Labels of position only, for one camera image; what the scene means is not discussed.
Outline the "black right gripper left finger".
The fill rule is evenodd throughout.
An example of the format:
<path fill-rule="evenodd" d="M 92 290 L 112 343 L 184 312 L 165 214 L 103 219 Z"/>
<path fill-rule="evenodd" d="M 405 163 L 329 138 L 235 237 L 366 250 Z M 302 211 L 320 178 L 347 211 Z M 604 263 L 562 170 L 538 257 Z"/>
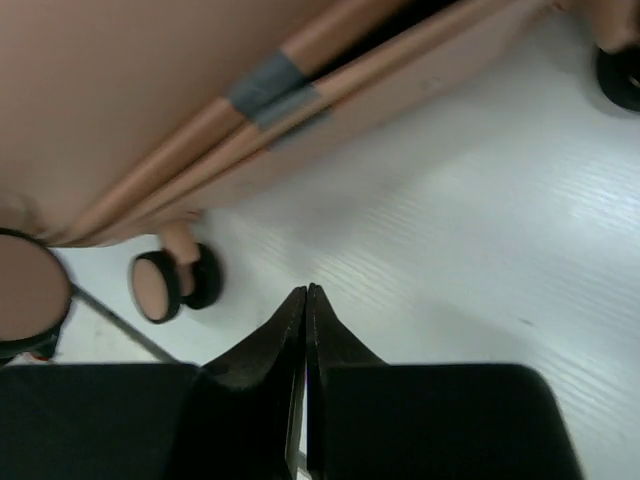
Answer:
<path fill-rule="evenodd" d="M 222 458 L 250 479 L 295 479 L 305 388 L 306 288 L 204 370 L 224 396 L 216 408 Z"/>

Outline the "pink hard-shell suitcase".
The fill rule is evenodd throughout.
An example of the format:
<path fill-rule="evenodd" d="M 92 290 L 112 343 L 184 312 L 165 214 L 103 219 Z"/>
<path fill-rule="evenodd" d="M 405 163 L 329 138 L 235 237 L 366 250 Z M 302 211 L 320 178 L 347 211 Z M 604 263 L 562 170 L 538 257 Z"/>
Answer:
<path fill-rule="evenodd" d="M 215 304 L 201 214 L 463 82 L 542 16 L 590 25 L 601 91 L 639 107 L 635 1 L 5 1 L 1 360 L 51 358 L 75 288 L 54 249 L 155 236 L 153 324 Z"/>

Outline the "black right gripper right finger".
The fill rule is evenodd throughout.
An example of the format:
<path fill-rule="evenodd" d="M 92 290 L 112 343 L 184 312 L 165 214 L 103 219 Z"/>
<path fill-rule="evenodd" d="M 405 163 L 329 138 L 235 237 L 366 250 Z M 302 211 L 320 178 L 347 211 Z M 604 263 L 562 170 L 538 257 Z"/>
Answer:
<path fill-rule="evenodd" d="M 389 479 L 390 366 L 311 284 L 305 306 L 307 465 L 314 479 Z"/>

